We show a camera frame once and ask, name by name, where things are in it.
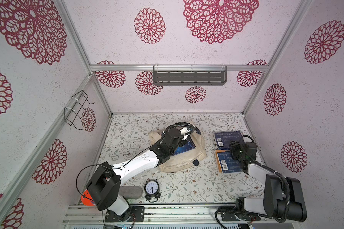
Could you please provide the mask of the beige canvas tote bag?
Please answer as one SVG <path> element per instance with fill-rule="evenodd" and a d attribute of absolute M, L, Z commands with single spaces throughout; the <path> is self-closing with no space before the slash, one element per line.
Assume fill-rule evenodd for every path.
<path fill-rule="evenodd" d="M 146 155 L 143 156 L 143 163 L 145 164 L 145 167 L 147 169 L 158 168 L 161 172 L 173 173 L 189 169 L 191 167 L 199 166 L 199 163 L 207 157 L 207 153 L 205 150 L 206 140 L 199 128 L 196 127 L 194 123 L 178 122 L 168 126 L 166 129 L 174 127 L 180 130 L 183 127 L 187 126 L 195 128 L 195 131 L 189 136 L 191 136 L 196 148 L 185 153 L 172 155 L 170 159 L 165 163 L 158 163 L 159 160 L 156 157 L 155 153 L 152 152 L 150 148 L 148 148 L 148 152 L 146 153 Z M 164 135 L 165 130 L 160 133 L 152 132 L 149 134 L 152 145 L 161 139 L 161 137 Z"/>

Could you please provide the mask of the orange spine book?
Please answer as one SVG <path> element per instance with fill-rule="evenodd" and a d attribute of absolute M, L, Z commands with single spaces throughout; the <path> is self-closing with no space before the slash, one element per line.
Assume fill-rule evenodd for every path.
<path fill-rule="evenodd" d="M 222 169 L 221 169 L 221 164 L 220 164 L 220 160 L 219 160 L 219 150 L 215 150 L 214 152 L 214 155 L 215 155 L 215 160 L 216 160 L 216 163 L 217 163 L 217 169 L 218 169 L 218 173 L 222 173 Z"/>

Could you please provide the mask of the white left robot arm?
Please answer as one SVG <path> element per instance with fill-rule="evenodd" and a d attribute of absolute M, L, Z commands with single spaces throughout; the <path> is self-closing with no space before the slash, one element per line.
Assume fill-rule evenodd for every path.
<path fill-rule="evenodd" d="M 152 146 L 129 161 L 111 165 L 104 162 L 97 166 L 86 184 L 86 191 L 99 211 L 111 210 L 117 216 L 128 218 L 131 206 L 119 194 L 120 187 L 132 177 L 158 167 L 168 161 L 195 128 L 189 125 L 171 125 Z"/>

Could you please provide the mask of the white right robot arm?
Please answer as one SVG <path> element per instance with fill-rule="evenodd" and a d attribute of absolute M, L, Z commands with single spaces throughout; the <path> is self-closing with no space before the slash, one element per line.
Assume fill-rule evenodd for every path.
<path fill-rule="evenodd" d="M 236 213 L 242 217 L 269 218 L 278 223 L 287 220 L 304 222 L 307 210 L 300 181 L 258 162 L 257 148 L 254 142 L 244 140 L 229 145 L 232 158 L 239 162 L 240 169 L 264 184 L 263 197 L 236 199 Z"/>

